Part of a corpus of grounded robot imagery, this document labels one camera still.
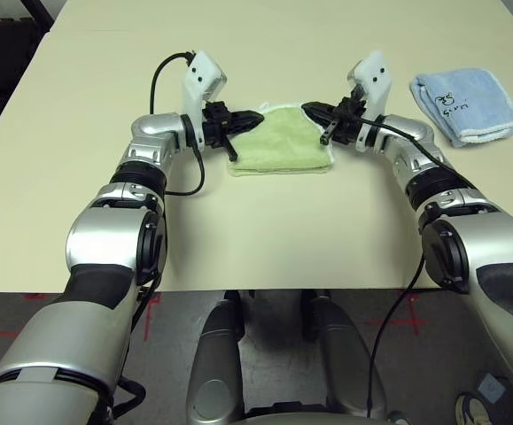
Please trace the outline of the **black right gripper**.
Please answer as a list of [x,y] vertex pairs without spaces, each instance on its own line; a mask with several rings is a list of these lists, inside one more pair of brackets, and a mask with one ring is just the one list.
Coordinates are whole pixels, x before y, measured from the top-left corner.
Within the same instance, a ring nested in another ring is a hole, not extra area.
[[361,116],[366,111],[365,100],[343,97],[337,106],[322,102],[307,102],[301,107],[315,124],[325,128],[320,143],[329,142],[348,145],[355,143],[362,123]]

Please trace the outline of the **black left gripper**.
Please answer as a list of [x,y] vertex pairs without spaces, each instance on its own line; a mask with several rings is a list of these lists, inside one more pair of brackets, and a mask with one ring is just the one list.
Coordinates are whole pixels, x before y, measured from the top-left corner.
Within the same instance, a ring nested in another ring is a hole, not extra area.
[[230,162],[236,162],[238,155],[229,140],[229,135],[249,132],[264,121],[264,116],[256,111],[231,112],[223,101],[207,102],[202,113],[205,118],[205,145],[213,149],[223,148]]

